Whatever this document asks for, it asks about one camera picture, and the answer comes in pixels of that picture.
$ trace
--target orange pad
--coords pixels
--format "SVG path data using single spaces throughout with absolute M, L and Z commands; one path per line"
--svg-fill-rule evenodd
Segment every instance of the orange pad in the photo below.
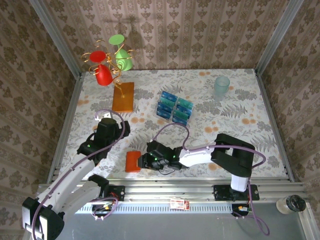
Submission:
M 140 151 L 128 151 L 126 153 L 125 172 L 126 173 L 138 173 L 140 167 L 138 167 L 138 158 L 140 158 Z

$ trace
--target wooden stand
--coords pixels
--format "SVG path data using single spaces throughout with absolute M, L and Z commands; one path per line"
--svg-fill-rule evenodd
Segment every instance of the wooden stand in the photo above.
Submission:
M 119 85 L 124 97 L 118 87 L 114 86 L 112 110 L 117 113 L 132 113 L 134 111 L 134 82 L 123 82 Z

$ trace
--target floral tablecloth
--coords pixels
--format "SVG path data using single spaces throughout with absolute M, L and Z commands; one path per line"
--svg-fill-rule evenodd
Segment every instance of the floral tablecloth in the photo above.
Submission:
M 222 101 L 213 100 L 213 85 L 218 76 L 230 79 L 229 91 Z M 125 172 L 128 151 L 146 152 L 152 137 L 166 123 L 154 117 L 162 91 L 194 103 L 189 121 L 190 138 L 187 147 L 213 143 L 218 133 L 226 133 L 255 146 L 265 154 L 265 164 L 254 169 L 253 177 L 285 177 L 286 171 L 279 154 L 257 79 L 252 69 L 210 70 L 134 70 L 123 72 L 123 82 L 134 82 L 134 112 L 121 113 L 129 121 L 131 133 L 112 147 L 106 159 L 87 176 L 98 174 L 109 178 L 163 177 L 158 171 L 142 169 Z M 67 141 L 61 171 L 72 161 L 78 147 L 97 127 L 94 114 L 111 109 L 114 86 L 97 84 L 96 77 L 86 73 L 79 96 L 71 131 Z M 166 128 L 158 137 L 162 144 L 174 148 L 182 145 L 186 131 L 179 126 Z M 254 162 L 261 158 L 254 156 Z M 197 164 L 175 171 L 166 177 L 219 177 L 231 174 L 215 163 Z

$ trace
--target patterned wallpaper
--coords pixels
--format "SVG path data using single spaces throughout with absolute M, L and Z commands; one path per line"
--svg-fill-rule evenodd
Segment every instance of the patterned wallpaper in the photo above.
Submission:
M 320 0 L 304 0 L 262 79 L 320 227 Z
M 0 0 L 0 239 L 45 183 L 75 80 L 32 6 Z
M 80 60 L 123 34 L 134 69 L 255 68 L 288 0 L 45 0 Z

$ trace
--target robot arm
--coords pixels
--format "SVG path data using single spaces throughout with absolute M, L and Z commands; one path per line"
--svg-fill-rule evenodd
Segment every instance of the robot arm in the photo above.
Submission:
M 42 240 L 56 239 L 68 216 L 73 215 L 87 202 L 98 197 L 105 198 L 109 194 L 109 181 L 101 176 L 89 177 L 86 184 L 71 194 L 83 177 L 89 173 L 97 164 L 107 157 L 110 148 L 92 155 L 86 160 L 86 156 L 102 150 L 114 143 L 121 137 L 124 128 L 123 138 L 130 133 L 128 121 L 121 123 L 122 129 L 112 118 L 103 118 L 97 127 L 96 133 L 91 134 L 77 150 L 73 161 L 66 170 L 37 198 L 28 197 L 22 204 L 23 227 L 32 232 L 32 222 L 36 210 L 44 200 L 35 221 L 35 236 Z
M 147 153 L 138 159 L 138 166 L 152 170 L 162 170 L 164 166 L 168 166 L 174 170 L 180 170 L 196 164 L 213 162 L 231 173 L 233 190 L 244 192 L 252 173 L 254 154 L 245 149 L 236 148 L 233 149 L 232 155 L 227 154 L 226 151 L 230 149 L 228 146 L 252 150 L 255 150 L 255 147 L 224 133 L 218 134 L 215 142 L 216 145 L 213 147 L 185 150 L 182 147 L 171 149 L 154 140 L 147 143 Z

